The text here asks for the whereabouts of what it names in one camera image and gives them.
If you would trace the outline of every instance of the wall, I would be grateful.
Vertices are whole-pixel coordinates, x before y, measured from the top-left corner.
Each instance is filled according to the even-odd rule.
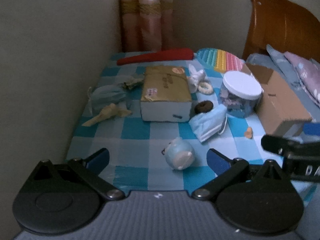
[[[320,0],[291,0],[320,20]],[[194,51],[213,47],[242,56],[250,16],[250,0],[174,0],[174,33]]]
[[[41,159],[60,163],[111,53],[118,0],[0,0],[0,240],[19,231],[11,205]]]

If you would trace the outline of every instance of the wooden headboard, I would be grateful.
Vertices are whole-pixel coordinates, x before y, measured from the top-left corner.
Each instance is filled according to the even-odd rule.
[[[307,9],[288,0],[251,0],[252,13],[242,58],[267,54],[270,44],[320,62],[320,22]]]

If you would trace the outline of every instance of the white lid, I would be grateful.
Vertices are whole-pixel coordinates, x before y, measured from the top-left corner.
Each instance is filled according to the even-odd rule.
[[[223,76],[223,84],[234,95],[247,100],[256,100],[262,93],[259,82],[240,71],[228,71]]]

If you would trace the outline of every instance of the pink pillowcase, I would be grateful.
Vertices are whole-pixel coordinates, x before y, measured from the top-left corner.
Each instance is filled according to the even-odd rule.
[[[296,70],[306,89],[317,102],[320,102],[320,70],[317,66],[311,61],[290,52],[285,52],[284,55]]]

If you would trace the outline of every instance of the cardboard box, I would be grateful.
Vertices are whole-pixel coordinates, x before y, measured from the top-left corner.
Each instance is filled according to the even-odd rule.
[[[140,100],[144,121],[187,122],[191,103],[188,81],[182,67],[146,67]]]
[[[242,72],[253,74],[264,90],[255,111],[267,134],[298,136],[303,124],[311,122],[311,115],[279,73],[251,64],[244,64]]]

